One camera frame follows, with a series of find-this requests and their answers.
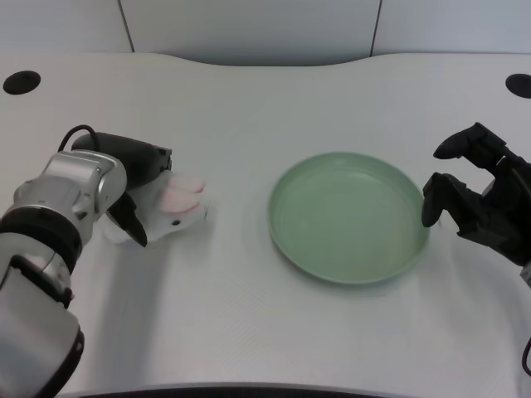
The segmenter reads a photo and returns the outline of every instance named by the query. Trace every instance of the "black cable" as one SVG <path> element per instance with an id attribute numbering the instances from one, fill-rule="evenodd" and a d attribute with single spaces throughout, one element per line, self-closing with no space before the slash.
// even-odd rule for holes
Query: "black cable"
<path id="1" fill-rule="evenodd" d="M 528 366 L 528 356 L 529 350 L 531 350 L 531 338 L 528 340 L 528 343 L 525 345 L 524 353 L 522 354 L 522 368 L 531 377 L 531 369 Z"/>
<path id="2" fill-rule="evenodd" d="M 59 145 L 59 149 L 57 149 L 57 152 L 60 152 L 65 149 L 66 143 L 68 143 L 68 140 L 74 135 L 74 133 L 77 133 L 80 130 L 86 130 L 89 132 L 90 137 L 92 138 L 92 142 L 94 143 L 94 150 L 96 152 L 100 151 L 100 140 L 98 139 L 98 134 L 96 134 L 96 131 L 94 131 L 93 128 L 86 124 L 80 124 L 79 126 L 74 127 L 72 130 L 70 130 L 68 133 L 66 133 L 65 137 L 61 141 L 61 145 Z"/>

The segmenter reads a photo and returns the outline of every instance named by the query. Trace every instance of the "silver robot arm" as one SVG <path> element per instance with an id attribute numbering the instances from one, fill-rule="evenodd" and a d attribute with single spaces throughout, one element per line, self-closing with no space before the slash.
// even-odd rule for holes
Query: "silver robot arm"
<path id="1" fill-rule="evenodd" d="M 51 157 L 0 221 L 0 396 L 55 396 L 75 370 L 83 333 L 67 311 L 71 273 L 92 228 L 127 186 L 117 158 Z"/>

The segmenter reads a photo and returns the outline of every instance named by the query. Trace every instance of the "green plate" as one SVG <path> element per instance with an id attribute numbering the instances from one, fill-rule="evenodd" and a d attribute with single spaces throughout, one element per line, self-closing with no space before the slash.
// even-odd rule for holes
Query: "green plate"
<path id="1" fill-rule="evenodd" d="M 271 237 L 304 271 L 368 284 L 410 269 L 426 245 L 422 195 L 397 168 L 357 153 L 326 153 L 288 170 L 268 206 Z"/>

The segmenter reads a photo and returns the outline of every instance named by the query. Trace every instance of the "bunny ear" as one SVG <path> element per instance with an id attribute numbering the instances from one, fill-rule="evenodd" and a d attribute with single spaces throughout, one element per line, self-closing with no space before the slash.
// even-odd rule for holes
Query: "bunny ear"
<path id="1" fill-rule="evenodd" d="M 191 193 L 201 193 L 205 181 L 198 176 L 174 173 L 166 183 L 167 187 L 180 188 Z"/>
<path id="2" fill-rule="evenodd" d="M 158 199 L 158 209 L 164 213 L 184 214 L 198 206 L 197 197 L 181 188 L 166 186 Z"/>

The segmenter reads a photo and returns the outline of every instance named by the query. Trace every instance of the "white wall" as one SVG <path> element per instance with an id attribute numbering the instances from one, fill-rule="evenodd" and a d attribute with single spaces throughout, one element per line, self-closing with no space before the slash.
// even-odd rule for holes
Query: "white wall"
<path id="1" fill-rule="evenodd" d="M 382 0 L 374 55 L 531 53 L 531 0 Z"/>
<path id="2" fill-rule="evenodd" d="M 131 47 L 116 0 L 0 0 L 0 51 Z"/>
<path id="3" fill-rule="evenodd" d="M 134 49 L 225 65 L 369 56 L 378 0 L 122 0 Z"/>
<path id="4" fill-rule="evenodd" d="M 136 51 L 228 65 L 531 53 L 531 0 L 122 0 Z M 0 51 L 131 47 L 118 0 L 0 0 Z"/>

